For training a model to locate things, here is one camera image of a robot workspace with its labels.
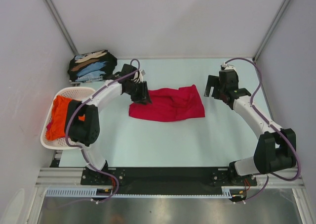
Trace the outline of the red t shirt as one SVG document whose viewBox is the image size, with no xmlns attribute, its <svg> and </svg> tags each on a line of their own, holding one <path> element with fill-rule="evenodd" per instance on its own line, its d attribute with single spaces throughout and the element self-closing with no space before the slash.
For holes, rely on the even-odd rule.
<svg viewBox="0 0 316 224">
<path fill-rule="evenodd" d="M 156 122 L 178 122 L 204 118 L 205 108 L 196 85 L 178 89 L 149 90 L 151 103 L 132 103 L 129 116 Z"/>
</svg>

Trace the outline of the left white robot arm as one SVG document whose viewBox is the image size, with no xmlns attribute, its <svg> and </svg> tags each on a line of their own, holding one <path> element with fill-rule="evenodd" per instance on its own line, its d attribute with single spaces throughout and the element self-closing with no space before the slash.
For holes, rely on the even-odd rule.
<svg viewBox="0 0 316 224">
<path fill-rule="evenodd" d="M 71 100 L 68 104 L 65 142 L 69 147 L 81 151 L 86 167 L 93 170 L 92 179 L 98 184 L 106 183 L 109 178 L 109 172 L 104 169 L 107 161 L 94 145 L 100 134 L 99 114 L 112 100 L 124 93 L 136 104 L 151 104 L 144 75 L 139 60 L 132 59 L 129 64 L 123 65 L 121 71 L 111 74 L 87 99 Z"/>
</svg>

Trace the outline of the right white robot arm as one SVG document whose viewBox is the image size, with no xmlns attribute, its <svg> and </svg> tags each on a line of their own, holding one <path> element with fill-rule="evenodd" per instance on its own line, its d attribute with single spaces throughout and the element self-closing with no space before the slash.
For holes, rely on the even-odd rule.
<svg viewBox="0 0 316 224">
<path fill-rule="evenodd" d="M 249 125 L 258 142 L 252 157 L 229 164 L 228 180 L 241 184 L 249 175 L 275 175 L 278 171 L 298 166 L 296 133 L 284 129 L 260 111 L 253 95 L 238 86 L 238 74 L 233 66 L 222 68 L 217 76 L 207 78 L 205 97 L 223 101 Z"/>
</svg>

